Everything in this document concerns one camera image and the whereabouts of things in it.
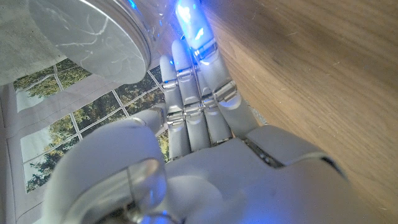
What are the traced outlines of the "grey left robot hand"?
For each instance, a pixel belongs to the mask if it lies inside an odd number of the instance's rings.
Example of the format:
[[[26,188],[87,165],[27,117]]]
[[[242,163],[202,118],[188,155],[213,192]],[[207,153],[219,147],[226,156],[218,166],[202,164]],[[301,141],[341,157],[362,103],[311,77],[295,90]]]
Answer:
[[[324,151],[259,125],[199,1],[33,1],[72,61],[135,83],[171,16],[185,40],[160,59],[165,102],[106,124],[57,163],[44,223],[376,223]]]

